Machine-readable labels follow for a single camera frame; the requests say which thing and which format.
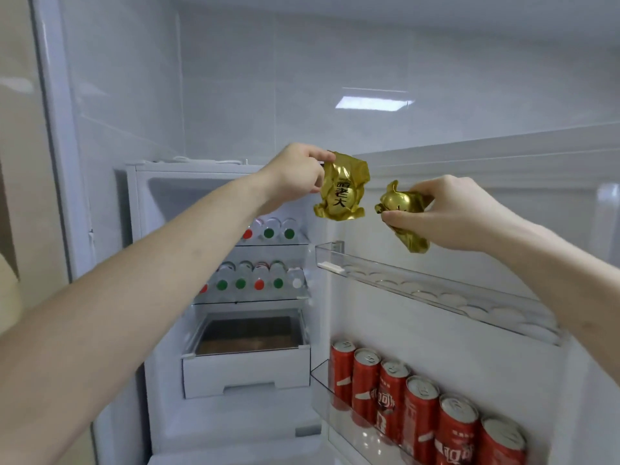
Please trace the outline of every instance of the refrigerator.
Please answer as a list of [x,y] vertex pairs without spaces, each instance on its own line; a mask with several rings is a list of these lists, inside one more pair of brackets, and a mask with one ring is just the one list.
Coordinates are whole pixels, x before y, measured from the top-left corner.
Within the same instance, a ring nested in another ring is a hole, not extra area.
[[[407,186],[471,176],[523,217],[614,262],[619,148],[620,127],[611,124],[386,150],[359,156],[371,174],[364,218],[317,218],[318,196],[261,216],[263,227],[270,218],[293,218],[295,239],[287,240],[283,227],[272,240],[256,238],[254,229],[248,240],[240,235],[226,261],[237,270],[244,260],[283,261],[303,270],[303,284],[278,293],[273,285],[255,290],[251,281],[236,289],[234,279],[220,291],[219,272],[205,281],[206,291],[145,362],[150,463],[403,463],[376,430],[334,408],[327,362],[340,339],[407,363],[441,391],[471,400],[481,415],[514,420],[529,464],[577,464],[586,451],[591,462],[597,453],[607,457],[619,425],[618,389],[554,314],[484,254],[434,245],[426,254],[408,253],[374,205],[395,179]],[[129,165],[134,240],[259,168],[202,160]],[[298,345],[197,350],[209,323],[282,316],[299,327]]]

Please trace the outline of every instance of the crumpled gold foil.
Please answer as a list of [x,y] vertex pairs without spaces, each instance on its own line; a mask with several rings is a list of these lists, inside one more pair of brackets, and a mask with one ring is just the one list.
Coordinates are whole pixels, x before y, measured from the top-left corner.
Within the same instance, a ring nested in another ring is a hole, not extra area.
[[[424,197],[415,191],[398,191],[398,180],[392,181],[387,185],[387,192],[381,196],[380,204],[376,204],[375,210],[378,214],[386,210],[402,210],[405,212],[423,212],[427,207]],[[426,238],[418,234],[389,226],[400,241],[404,243],[410,253],[425,253],[430,247]]]
[[314,206],[317,217],[337,221],[364,217],[360,207],[364,184],[370,180],[368,163],[334,152],[336,161],[325,163],[325,180],[321,186],[320,204]]

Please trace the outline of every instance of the bottle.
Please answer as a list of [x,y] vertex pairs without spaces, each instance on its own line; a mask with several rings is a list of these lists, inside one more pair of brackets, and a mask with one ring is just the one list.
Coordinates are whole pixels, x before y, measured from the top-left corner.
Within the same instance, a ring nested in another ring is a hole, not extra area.
[[282,234],[288,241],[295,241],[299,236],[299,225],[295,219],[286,219],[282,222]]
[[234,282],[234,286],[239,289],[245,289],[248,281],[252,278],[252,271],[254,270],[254,265],[250,261],[242,261],[237,265],[236,271],[236,280]]
[[263,227],[263,237],[268,240],[275,239],[275,237],[280,234],[281,226],[282,224],[277,218],[271,217],[270,219],[267,219],[265,226]]
[[219,291],[228,289],[234,280],[235,266],[230,261],[224,261],[215,273],[215,288]]
[[306,283],[306,276],[302,268],[290,268],[286,275],[294,289],[301,289]]
[[265,223],[261,219],[254,219],[241,237],[241,241],[253,240],[259,237]]
[[275,289],[282,289],[286,280],[286,266],[282,261],[274,261],[269,268],[269,275]]
[[254,289],[262,290],[269,281],[269,265],[263,261],[256,263],[252,271],[252,280],[254,281]]

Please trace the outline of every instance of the red can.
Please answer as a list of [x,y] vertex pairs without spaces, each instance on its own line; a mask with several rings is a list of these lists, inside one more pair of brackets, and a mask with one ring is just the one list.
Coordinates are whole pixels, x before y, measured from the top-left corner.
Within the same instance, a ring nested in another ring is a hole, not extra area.
[[439,426],[435,436],[437,465],[472,462],[478,429],[478,410],[469,400],[452,394],[439,399]]
[[414,375],[407,379],[402,447],[422,465],[435,463],[435,431],[439,421],[439,387]]
[[409,368],[400,361],[381,363],[375,427],[397,445],[402,442],[405,383],[408,376]]
[[358,349],[353,361],[353,422],[370,427],[377,418],[377,385],[381,357],[372,349]]
[[476,465],[524,465],[527,442],[514,422],[489,417],[482,420]]
[[351,407],[354,351],[355,344],[351,341],[340,340],[332,344],[329,387],[336,397],[332,403],[341,411]]

